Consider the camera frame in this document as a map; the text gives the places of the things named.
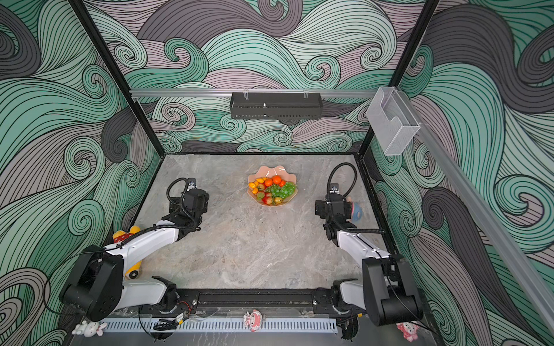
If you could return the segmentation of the pink plush toy right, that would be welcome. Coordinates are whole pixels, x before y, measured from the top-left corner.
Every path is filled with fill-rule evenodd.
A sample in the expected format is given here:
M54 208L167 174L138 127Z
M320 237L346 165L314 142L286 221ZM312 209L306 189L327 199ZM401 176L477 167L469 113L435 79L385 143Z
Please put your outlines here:
M403 333L403 337L408 342L418 340L418 330L420 327L411 322L404 322L396 324L396 327Z

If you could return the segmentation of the boy plush doll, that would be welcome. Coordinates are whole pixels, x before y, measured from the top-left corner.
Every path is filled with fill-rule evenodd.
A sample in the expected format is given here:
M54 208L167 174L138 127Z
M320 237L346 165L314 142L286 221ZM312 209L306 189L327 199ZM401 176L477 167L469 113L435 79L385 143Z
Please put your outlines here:
M356 203L352 197L347 197L346 200L351 204L351 220L353 222L358 222L363 217L362 207Z

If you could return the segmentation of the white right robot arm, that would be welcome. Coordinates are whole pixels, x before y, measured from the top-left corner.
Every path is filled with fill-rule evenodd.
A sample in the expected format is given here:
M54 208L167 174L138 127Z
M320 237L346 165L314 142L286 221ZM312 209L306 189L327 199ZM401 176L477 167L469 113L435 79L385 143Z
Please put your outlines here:
M366 312L376 326L419 320L424 307L412 270L400 255L380 249L351 222L354 205L331 183L315 214L325 221L327 239L342 249L362 271L360 280L333 284L338 303Z

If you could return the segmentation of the black corner frame post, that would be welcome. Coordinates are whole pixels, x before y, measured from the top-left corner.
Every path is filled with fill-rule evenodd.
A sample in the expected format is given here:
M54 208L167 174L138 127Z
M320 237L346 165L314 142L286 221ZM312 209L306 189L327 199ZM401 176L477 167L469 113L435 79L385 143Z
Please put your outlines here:
M95 46L101 59L107 66L112 78L114 78L116 85L122 92L128 106L131 108L132 113L135 115L135 118L141 125L151 144L154 146L157 154L161 159L164 159L165 151L162 148L160 141L158 140L153 128L151 127L142 106L132 98L131 88L128 85L128 82L125 79L124 75L121 73L121 70L118 68L114 57L109 51L108 45L102 38L102 35L95 25L90 13L88 12L85 3L83 1L69 0L69 4L76 14L76 17L80 21L82 27L85 29L85 32L87 33L89 39L92 41L92 44Z
M419 15L416 24L408 37L406 48L387 87L396 87L400 90L400 83L402 82L403 77L408 70L408 67L411 65L412 59L415 57L415 53L420 46L422 39L424 38L424 34L432 17L434 16L435 11L437 10L438 5L438 1L426 1L424 3L421 14ZM375 133L370 126L368 133L366 134L366 137L359 150L360 157L364 157L369 153L370 144L375 138L377 140L377 137L375 136Z

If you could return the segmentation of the aluminium rail right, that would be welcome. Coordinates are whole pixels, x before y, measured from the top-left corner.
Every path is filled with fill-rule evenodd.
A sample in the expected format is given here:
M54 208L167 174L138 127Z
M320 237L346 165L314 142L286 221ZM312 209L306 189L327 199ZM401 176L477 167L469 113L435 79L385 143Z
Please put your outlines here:
M409 121L419 127L417 133L426 144L431 155L443 169L455 190L460 193L460 199L466 204L474 221L489 238L545 325L552 332L553 292L546 281L525 253L522 252L515 240L512 239L499 217L483 200L458 164L442 148L441 142L434 136L428 124L421 121L406 93L394 87L392 95L397 99L402 112L410 118Z

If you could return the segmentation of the aluminium rail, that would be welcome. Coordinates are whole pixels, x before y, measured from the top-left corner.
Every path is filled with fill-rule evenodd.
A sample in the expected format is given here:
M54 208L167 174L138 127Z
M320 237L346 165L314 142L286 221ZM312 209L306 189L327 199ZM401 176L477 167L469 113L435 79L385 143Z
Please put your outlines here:
M483 200L458 164L442 148L441 142L434 136L428 124L421 121L406 93L394 87L392 95L397 99L402 112L410 118L409 121L419 127L417 133L426 144L431 155L443 169L455 190L460 193L460 199L466 204L474 221L489 238L545 325L552 332L553 292L546 281L525 253L522 252L515 240L512 239L499 217Z
M377 93L376 89L178 89L178 88L141 88L131 89L133 98L141 97L231 97L233 93L240 93L248 97L252 93L258 94L320 94L322 98L370 98Z

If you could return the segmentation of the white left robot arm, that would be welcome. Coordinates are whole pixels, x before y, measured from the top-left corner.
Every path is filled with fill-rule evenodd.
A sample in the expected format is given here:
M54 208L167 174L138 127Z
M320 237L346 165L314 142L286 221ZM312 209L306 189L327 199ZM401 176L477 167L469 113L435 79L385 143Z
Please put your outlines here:
M163 314L175 310L176 284L160 276L127 280L125 275L146 257L200 230L209 193L194 178L178 178L171 186L178 183L184 183L183 192L166 195L170 211L160 221L111 245L90 246L77 257L59 294L62 304L94 322L130 307L153 306Z

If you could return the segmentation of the white bunny toy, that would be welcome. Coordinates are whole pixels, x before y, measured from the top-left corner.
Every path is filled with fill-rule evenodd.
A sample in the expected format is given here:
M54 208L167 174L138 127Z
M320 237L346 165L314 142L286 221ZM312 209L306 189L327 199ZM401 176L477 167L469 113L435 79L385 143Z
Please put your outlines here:
M80 324L77 324L72 335L82 335L84 337L94 337L94 336L103 336L104 329L108 326L108 323L92 322L92 321L83 321Z

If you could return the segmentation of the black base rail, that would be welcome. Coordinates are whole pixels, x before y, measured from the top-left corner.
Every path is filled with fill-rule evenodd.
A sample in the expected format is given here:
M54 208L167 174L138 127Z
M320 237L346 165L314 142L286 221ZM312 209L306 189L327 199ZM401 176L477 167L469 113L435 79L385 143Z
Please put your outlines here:
M344 303L337 288L179 288L177 311L196 313L211 308L292 308L330 317L366 314L366 311Z

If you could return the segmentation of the black corner frame post left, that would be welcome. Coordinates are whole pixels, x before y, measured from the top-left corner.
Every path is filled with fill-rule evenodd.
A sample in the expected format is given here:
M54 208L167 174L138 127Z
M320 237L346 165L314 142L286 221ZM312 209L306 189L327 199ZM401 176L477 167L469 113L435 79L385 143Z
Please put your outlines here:
M131 108L132 113L135 115L135 118L141 125L151 144L154 146L157 154L161 159L164 159L165 151L162 148L160 141L158 140L153 128L151 127L142 106L132 98L131 88L128 85L128 82L125 79L124 75L121 73L121 70L118 68L114 57L109 51L108 45L102 38L102 35L95 25L90 13L88 12L85 3L83 1L69 0L69 4L76 14L76 17L80 21L82 27L85 29L85 32L87 33L89 39L92 41L92 44L95 46L101 59L107 66L112 78L114 78L116 85L122 92L128 106Z

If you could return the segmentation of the clear plastic wall box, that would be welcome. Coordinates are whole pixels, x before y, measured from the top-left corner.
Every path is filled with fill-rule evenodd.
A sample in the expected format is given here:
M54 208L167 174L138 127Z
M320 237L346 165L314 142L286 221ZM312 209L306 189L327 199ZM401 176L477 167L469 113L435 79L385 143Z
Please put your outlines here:
M376 91L366 117L388 157L401 155L421 128L410 98L393 86L382 86Z

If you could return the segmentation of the pink pig figurine centre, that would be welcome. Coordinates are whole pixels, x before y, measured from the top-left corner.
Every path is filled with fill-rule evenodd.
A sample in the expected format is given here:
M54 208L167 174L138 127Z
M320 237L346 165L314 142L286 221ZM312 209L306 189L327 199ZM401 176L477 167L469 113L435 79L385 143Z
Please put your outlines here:
M257 309L246 311L243 316L243 324L251 332L258 331L263 323L263 315Z

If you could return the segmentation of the black wall shelf tray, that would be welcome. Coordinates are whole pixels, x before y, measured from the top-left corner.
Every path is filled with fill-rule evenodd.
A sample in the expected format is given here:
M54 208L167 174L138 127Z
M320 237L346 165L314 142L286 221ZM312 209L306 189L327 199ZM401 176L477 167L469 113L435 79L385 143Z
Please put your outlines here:
M323 114L323 100L320 94L258 94L248 97L233 93L230 111L238 120L278 120L294 122L318 119Z

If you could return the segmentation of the green grape bunch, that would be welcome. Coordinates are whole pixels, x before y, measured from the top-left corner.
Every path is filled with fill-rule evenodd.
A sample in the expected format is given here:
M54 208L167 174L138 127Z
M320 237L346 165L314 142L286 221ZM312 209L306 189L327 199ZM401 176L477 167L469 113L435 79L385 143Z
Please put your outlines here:
M293 183L287 182L282 187L277 184L273 184L265 189L265 193L271 193L272 197L286 199L293 195L297 190L297 186Z

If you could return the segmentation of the pink scalloped fruit bowl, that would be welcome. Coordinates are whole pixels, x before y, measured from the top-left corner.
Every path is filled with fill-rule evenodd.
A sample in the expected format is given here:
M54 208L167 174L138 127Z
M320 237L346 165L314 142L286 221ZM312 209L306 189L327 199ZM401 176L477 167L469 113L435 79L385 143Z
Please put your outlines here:
M267 167L267 166L260 167L259 170L255 174L251 174L251 175L248 176L248 184L249 183L255 183L256 188L258 188L259 192L264 192L265 193L265 189L267 187L263 183L258 183L256 181L256 179L257 178L262 178L262 177L268 177L268 178L273 179L273 177L277 176L277 175L280 176L282 180L284 180L286 182L293 183L297 186L297 176L295 174L288 173L283 166L277 166L277 167L273 167L273 168ZM259 204L261 206L271 207L271 208L285 206L288 202L290 202L296 196L296 194L299 191L299 189L297 187L297 190L295 191L295 193L293 195L289 196L286 199L282 199L283 201L282 201L281 204L275 204L274 203L272 206L267 206L264 202L262 202L262 200L257 199L257 197L256 197L257 194L252 193L253 189L250 189L248 184L247 184L247 192L248 192L248 195L250 196L250 198L253 199L257 204ZM265 196L271 196L271 193L265 193Z

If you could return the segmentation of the aluminium rail back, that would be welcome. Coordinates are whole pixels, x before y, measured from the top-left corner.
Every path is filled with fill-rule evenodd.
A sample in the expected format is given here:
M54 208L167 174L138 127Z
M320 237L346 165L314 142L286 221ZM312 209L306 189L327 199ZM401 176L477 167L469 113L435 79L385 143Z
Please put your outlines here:
M376 89L178 89L178 88L141 88L131 89L133 98L141 97L231 97L233 93L240 93L248 97L252 93L258 94L320 94L322 98L370 98L377 93Z

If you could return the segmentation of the black corner frame post right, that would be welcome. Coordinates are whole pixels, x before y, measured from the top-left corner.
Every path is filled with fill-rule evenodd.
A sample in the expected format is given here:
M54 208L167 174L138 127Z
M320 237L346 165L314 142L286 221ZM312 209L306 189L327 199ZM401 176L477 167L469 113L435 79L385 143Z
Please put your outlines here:
M420 46L422 39L424 38L424 34L432 17L434 16L435 11L437 10L438 5L438 1L426 1L424 3L421 14L419 15L416 24L408 37L406 48L387 87L396 87L400 90L400 83L402 82L403 77L408 70L408 67L411 65L412 59L415 57L415 53ZM375 138L377 140L377 137L375 136L375 133L370 126L368 133L366 134L366 137L359 150L360 157L364 157L369 153L370 144Z

